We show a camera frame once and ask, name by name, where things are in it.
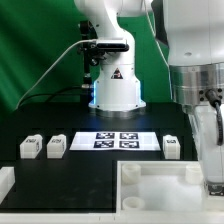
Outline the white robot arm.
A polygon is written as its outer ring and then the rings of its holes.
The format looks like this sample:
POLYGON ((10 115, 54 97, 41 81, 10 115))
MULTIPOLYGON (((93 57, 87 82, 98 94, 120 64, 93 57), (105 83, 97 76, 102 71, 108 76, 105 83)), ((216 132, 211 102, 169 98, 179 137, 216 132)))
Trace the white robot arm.
POLYGON ((206 192, 224 195, 224 0, 74 0, 97 34, 100 75, 89 107, 105 114, 143 108, 134 74, 135 41, 119 17, 152 13, 169 47, 172 100, 192 127, 206 192))

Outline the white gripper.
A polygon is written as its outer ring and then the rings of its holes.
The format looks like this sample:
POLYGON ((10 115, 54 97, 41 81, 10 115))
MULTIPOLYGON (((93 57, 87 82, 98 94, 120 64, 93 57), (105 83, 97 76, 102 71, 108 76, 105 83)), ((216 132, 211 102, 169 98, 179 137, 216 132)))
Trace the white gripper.
POLYGON ((197 158, 206 183, 224 184, 224 112, 221 106, 196 106, 188 115, 197 158))

